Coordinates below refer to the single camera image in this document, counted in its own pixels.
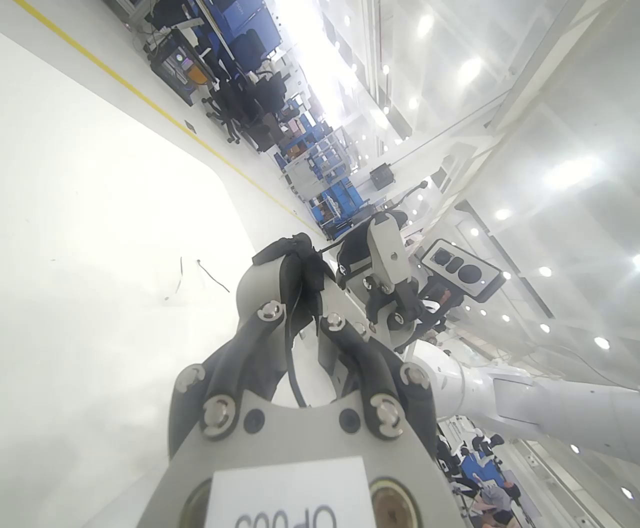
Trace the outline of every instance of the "gray metal plate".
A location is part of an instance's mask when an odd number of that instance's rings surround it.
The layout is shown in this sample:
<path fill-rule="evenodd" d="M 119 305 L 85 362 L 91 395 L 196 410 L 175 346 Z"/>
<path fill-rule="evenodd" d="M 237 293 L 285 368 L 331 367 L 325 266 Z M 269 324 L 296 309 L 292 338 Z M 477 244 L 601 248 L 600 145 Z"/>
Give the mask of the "gray metal plate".
<path fill-rule="evenodd" d="M 261 409 L 266 417 L 260 432 L 249 435 L 244 416 Z M 361 419 L 360 430 L 345 433 L 339 425 L 340 412 L 352 408 Z M 244 393 L 236 430 L 220 442 L 204 438 L 199 427 L 189 434 L 160 482 L 139 528 L 175 528 L 189 494 L 223 469 L 256 467 L 362 456 L 367 478 L 392 477 L 413 495 L 428 527 L 463 527 L 460 512 L 444 475 L 429 458 L 415 433 L 406 428 L 392 442 L 378 440 L 364 424 L 360 393 L 318 408 L 285 408 L 267 402 L 251 392 Z"/>

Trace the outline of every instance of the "yellow floor line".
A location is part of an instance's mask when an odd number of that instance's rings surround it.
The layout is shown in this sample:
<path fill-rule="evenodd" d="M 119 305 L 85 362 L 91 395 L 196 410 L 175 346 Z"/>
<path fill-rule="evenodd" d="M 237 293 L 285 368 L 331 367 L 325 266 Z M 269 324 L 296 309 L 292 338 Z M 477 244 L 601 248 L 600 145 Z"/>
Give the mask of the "yellow floor line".
<path fill-rule="evenodd" d="M 44 26 L 49 28 L 56 35 L 58 35 L 62 40 L 64 40 L 66 43 L 70 44 L 72 47 L 74 47 L 76 50 L 78 50 L 82 55 L 87 57 L 92 63 L 94 63 L 96 66 L 98 66 L 101 70 L 103 70 L 105 73 L 107 73 L 111 77 L 113 77 L 122 86 L 127 88 L 131 93 L 133 93 L 136 96 L 138 96 L 141 100 L 143 100 L 145 103 L 147 103 L 151 108 L 153 108 L 155 111 L 157 111 L 165 119 L 167 119 L 173 125 L 178 127 L 182 132 L 187 134 L 191 139 L 197 141 L 199 144 L 201 144 L 201 146 L 206 148 L 211 154 L 213 154 L 218 159 L 220 159 L 223 163 L 225 163 L 226 165 L 231 167 L 231 169 L 233 169 L 238 174 L 240 174 L 240 176 L 242 176 L 242 178 L 247 180 L 256 189 L 258 189 L 259 191 L 264 193 L 265 196 L 267 196 L 272 201 L 274 201 L 276 204 L 278 204 L 282 209 L 287 211 L 296 220 L 302 222 L 302 224 L 307 226 L 311 231 L 314 231 L 315 233 L 318 233 L 319 235 L 322 235 L 322 233 L 320 233 L 320 231 L 318 231 L 313 226 L 309 225 L 307 222 L 302 220 L 295 212 L 293 212 L 292 210 L 288 209 L 277 198 L 271 196 L 271 194 L 269 194 L 265 189 L 260 187 L 256 182 L 254 182 L 251 178 L 249 178 L 249 176 L 244 174 L 238 167 L 233 165 L 233 163 L 231 163 L 228 159 L 226 159 L 223 155 L 221 155 L 217 150 L 215 150 L 214 148 L 212 148 L 208 144 L 206 144 L 204 141 L 202 141 L 196 134 L 191 132 L 185 125 L 181 124 L 178 120 L 174 119 L 174 117 L 172 117 L 168 112 L 166 112 L 165 110 L 160 108 L 155 102 L 153 102 L 151 99 L 149 99 L 144 93 L 142 93 L 135 86 L 133 86 L 133 84 L 131 84 L 130 82 L 125 80 L 117 72 L 115 72 L 113 69 L 111 69 L 109 66 L 107 66 L 104 62 L 102 62 L 100 59 L 98 59 L 98 57 L 96 57 L 93 53 L 91 53 L 87 48 L 82 46 L 82 44 L 80 44 L 77 40 L 74 40 L 71 36 L 66 34 L 61 28 L 59 28 L 57 25 L 55 25 L 53 22 L 51 22 L 51 20 L 49 20 L 45 15 L 40 13 L 35 7 L 33 7 L 29 3 L 25 2 L 24 0 L 13 0 L 13 1 L 16 4 L 18 4 L 22 9 L 27 11 L 27 13 L 29 13 L 38 22 L 40 22 L 41 24 L 43 24 Z"/>

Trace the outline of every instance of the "black wire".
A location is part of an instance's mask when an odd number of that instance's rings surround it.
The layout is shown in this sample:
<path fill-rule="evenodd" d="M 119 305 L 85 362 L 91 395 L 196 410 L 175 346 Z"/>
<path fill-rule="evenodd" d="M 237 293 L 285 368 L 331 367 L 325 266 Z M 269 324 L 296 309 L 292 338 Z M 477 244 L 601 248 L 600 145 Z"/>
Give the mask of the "black wire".
<path fill-rule="evenodd" d="M 296 302 L 293 305 L 291 314 L 288 314 L 289 317 L 287 317 L 287 322 L 284 327 L 284 353 L 285 353 L 285 361 L 287 362 L 287 373 L 289 375 L 289 384 L 291 386 L 291 390 L 293 391 L 293 396 L 296 398 L 296 402 L 298 403 L 299 407 L 306 407 L 307 402 L 305 402 L 305 398 L 304 396 L 302 396 L 302 391 L 300 390 L 300 384 L 298 383 L 298 378 L 296 377 L 296 368 L 293 363 L 293 339 L 291 339 L 291 321 L 293 320 L 293 314 L 296 311 L 296 307 L 298 306 L 298 301 L 300 300 L 301 292 L 302 290 L 298 292 L 298 298 L 296 299 Z"/>
<path fill-rule="evenodd" d="M 333 244 L 331 244 L 330 246 L 327 246 L 326 248 L 324 248 L 324 249 L 322 249 L 322 250 L 318 251 L 318 253 L 320 253 L 320 254 L 322 255 L 324 252 L 326 252 L 326 251 L 328 251 L 328 250 L 330 250 L 330 249 L 333 249 L 333 248 L 335 248 L 336 246 L 339 246 L 339 245 L 340 245 L 340 244 L 342 244 L 343 242 L 344 242 L 344 240 L 343 240 L 343 239 L 340 239 L 340 240 L 338 240 L 337 242 L 334 242 Z"/>
<path fill-rule="evenodd" d="M 178 290 L 180 289 L 180 285 L 182 284 L 182 257 L 180 257 L 180 280 L 178 281 L 178 286 L 175 289 L 175 292 L 173 292 L 173 295 L 178 293 Z"/>
<path fill-rule="evenodd" d="M 220 286 L 222 286 L 222 288 L 224 288 L 225 290 L 227 290 L 227 292 L 228 292 L 228 293 L 231 293 L 231 292 L 229 291 L 229 289 L 228 289 L 224 284 L 222 284 L 221 282 L 218 282 L 216 279 L 214 279 L 214 278 L 213 278 L 213 276 L 212 276 L 212 275 L 211 275 L 211 274 L 210 274 L 210 273 L 205 269 L 205 267 L 200 263 L 200 259 L 198 259 L 196 262 L 198 262 L 198 266 L 200 266 L 202 269 L 204 269 L 205 273 L 211 277 L 211 280 L 212 280 L 213 282 L 215 282 L 216 284 L 219 284 Z"/>
<path fill-rule="evenodd" d="M 613 381 L 613 380 L 611 380 L 610 378 L 608 378 L 607 376 L 605 376 L 604 374 L 602 374 L 602 373 L 598 372 L 598 371 L 597 371 L 596 369 L 594 369 L 591 365 L 589 365 L 589 364 L 586 362 L 586 360 L 585 360 L 585 359 L 583 359 L 583 357 L 582 357 L 582 356 L 580 356 L 580 354 L 578 354 L 578 352 L 576 352 L 575 350 L 571 350 L 570 348 L 568 348 L 568 347 L 566 347 L 566 346 L 562 346 L 562 345 L 556 345 L 556 344 L 547 345 L 547 347 L 554 347 L 554 346 L 557 346 L 557 347 L 562 348 L 562 349 L 564 349 L 564 350 L 568 350 L 569 352 L 571 352 L 572 354 L 574 354 L 574 355 L 575 355 L 575 356 L 576 356 L 576 357 L 577 357 L 577 358 L 578 358 L 582 363 L 584 363 L 585 365 L 587 365 L 587 366 L 588 366 L 588 367 L 589 367 L 593 372 L 595 372 L 596 374 L 598 374 L 598 375 L 599 375 L 599 377 L 601 377 L 601 378 L 603 378 L 603 379 L 607 380 L 609 383 L 611 383 L 611 384 L 612 384 L 612 385 L 614 385 L 615 387 L 625 388 L 625 389 L 628 389 L 628 390 L 636 390 L 636 389 L 631 388 L 631 387 L 626 387 L 626 386 L 622 385 L 621 383 L 618 383 L 617 381 Z"/>

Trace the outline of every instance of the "person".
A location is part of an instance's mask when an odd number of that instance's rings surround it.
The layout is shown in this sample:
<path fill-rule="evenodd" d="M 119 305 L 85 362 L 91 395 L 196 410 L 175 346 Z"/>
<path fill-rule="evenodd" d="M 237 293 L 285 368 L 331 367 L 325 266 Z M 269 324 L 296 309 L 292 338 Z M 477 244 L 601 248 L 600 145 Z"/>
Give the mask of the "person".
<path fill-rule="evenodd" d="M 470 488 L 470 491 L 458 490 L 458 493 L 474 499 L 472 507 L 485 514 L 483 516 L 485 522 L 496 522 L 507 526 L 514 517 L 511 510 L 511 499 L 521 495 L 518 486 L 511 481 L 505 481 L 502 486 L 486 486 L 476 473 L 473 476 L 480 483 L 479 485 L 470 479 L 455 480 Z"/>
<path fill-rule="evenodd" d="M 491 449 L 491 442 L 488 442 L 487 438 L 484 435 L 484 431 L 480 428 L 475 428 L 474 433 L 476 434 L 474 439 L 471 441 L 471 446 L 474 448 L 474 451 L 477 453 L 475 455 L 476 462 L 480 467 L 484 467 L 491 460 L 493 460 L 496 464 L 500 463 L 495 453 Z"/>

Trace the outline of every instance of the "white label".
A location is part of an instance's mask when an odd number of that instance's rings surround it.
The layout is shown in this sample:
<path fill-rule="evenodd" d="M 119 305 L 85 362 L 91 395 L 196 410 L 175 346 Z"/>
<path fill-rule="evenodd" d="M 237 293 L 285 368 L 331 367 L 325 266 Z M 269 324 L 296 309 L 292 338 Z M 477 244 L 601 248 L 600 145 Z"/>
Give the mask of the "white label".
<path fill-rule="evenodd" d="M 216 471 L 205 528 L 376 528 L 362 457 Z"/>

